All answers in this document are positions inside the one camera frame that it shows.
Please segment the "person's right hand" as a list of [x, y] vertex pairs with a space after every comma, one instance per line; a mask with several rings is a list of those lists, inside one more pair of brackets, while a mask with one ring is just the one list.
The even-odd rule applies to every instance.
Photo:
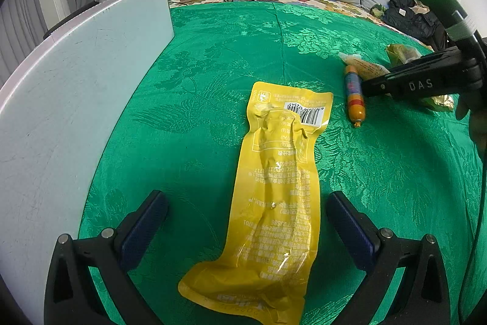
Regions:
[[459, 97], [456, 108], [457, 120], [462, 120], [467, 114], [470, 114], [469, 136], [475, 144], [479, 156], [482, 157], [485, 154], [487, 140], [486, 110], [472, 111], [464, 98]]

